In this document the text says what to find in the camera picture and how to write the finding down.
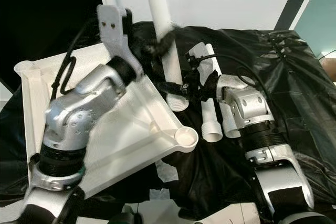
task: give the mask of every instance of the white pipe connector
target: white pipe connector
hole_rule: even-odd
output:
[[[206,45],[206,49],[209,52],[209,55],[214,55],[215,52],[211,46],[211,44]],[[221,69],[219,68],[218,62],[216,58],[211,58],[213,61],[213,70],[216,70],[219,75],[222,74]],[[222,117],[223,117],[223,130],[226,137],[229,138],[237,138],[240,137],[240,132],[237,129],[237,125],[233,118],[231,108],[229,105],[225,103],[220,103],[219,107],[221,109]]]
[[[149,4],[154,22],[156,38],[160,41],[167,32],[173,29],[167,0],[149,0]],[[165,57],[162,57],[162,66],[165,80],[167,82],[183,84],[178,56],[176,44],[174,42],[168,54]],[[179,95],[168,94],[166,101],[173,111],[183,111],[189,105],[189,102]]]
[[[203,42],[198,43],[192,49],[189,50],[189,55],[195,58],[210,55],[208,47],[211,44],[205,44]],[[211,59],[202,60],[198,67],[200,82],[204,85],[208,76],[213,72],[213,61]],[[222,128],[217,121],[215,104],[213,99],[208,99],[206,102],[201,102],[202,106],[202,137],[208,142],[217,142],[222,139]]]

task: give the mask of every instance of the teal wall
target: teal wall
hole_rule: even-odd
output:
[[[336,0],[310,0],[295,31],[318,56],[336,49]]]

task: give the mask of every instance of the black plastic sheet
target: black plastic sheet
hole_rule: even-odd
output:
[[[131,49],[141,57],[144,42],[155,39],[153,24],[135,24],[134,34],[138,39]],[[287,129],[288,143],[312,186],[317,207],[336,205],[336,88],[309,46],[294,31],[181,28],[176,31],[176,45],[183,75],[190,70],[184,54],[199,42],[211,43],[217,54],[244,61],[260,76],[270,93],[274,116]],[[224,58],[218,58],[218,63],[226,74],[236,74],[239,67]],[[152,71],[147,64],[145,69],[154,84],[164,80],[160,66]],[[180,215],[191,219],[202,219],[232,203],[255,201],[248,182],[251,168],[237,141],[223,137],[217,143],[208,143],[202,139],[200,103],[191,103],[176,116],[200,136],[193,152],[175,152],[163,159],[177,168],[179,181],[163,183],[151,165],[93,198],[104,202],[141,202],[149,199],[149,189],[168,188],[171,198],[182,208]],[[219,110],[217,116],[222,122]],[[21,160],[17,157],[22,158],[25,152],[23,136],[15,133],[22,129],[23,122],[15,116],[11,122],[10,125],[0,122],[2,132],[10,130],[1,133],[1,144],[11,145],[20,153],[9,161],[6,159],[14,167]],[[13,182],[2,179],[0,195],[7,193],[4,188],[9,185],[4,183]],[[22,193],[21,188],[16,189],[18,194]]]

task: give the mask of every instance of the black tarp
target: black tarp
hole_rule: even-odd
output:
[[[155,38],[152,23],[134,26],[135,40],[131,49],[140,55],[144,42]],[[294,31],[212,30],[206,27],[185,27],[176,31],[176,45],[182,74],[190,70],[184,54],[199,42],[211,43],[216,54],[236,57],[247,63],[264,82],[277,122],[287,129],[288,143],[292,147],[302,170],[312,186],[317,207],[322,211],[336,205],[336,88],[309,46]],[[222,73],[236,74],[235,62],[218,58]],[[163,81],[160,68],[147,74],[157,83]],[[22,156],[22,120],[13,115],[6,124],[1,113],[0,168],[16,167]],[[202,115],[200,103],[191,103],[184,112],[176,113],[180,121],[197,130],[200,140],[191,153],[175,152],[163,159],[177,168],[179,181],[163,183],[155,168],[131,175],[100,192],[95,199],[110,202],[141,202],[149,199],[149,189],[169,188],[171,198],[182,207],[181,216],[201,219],[236,202],[255,201],[248,182],[251,172],[244,153],[236,140],[224,137],[216,143],[201,138]],[[3,159],[5,152],[15,154]],[[16,174],[13,183],[21,181],[26,173]],[[0,195],[22,192],[10,179],[1,179]]]

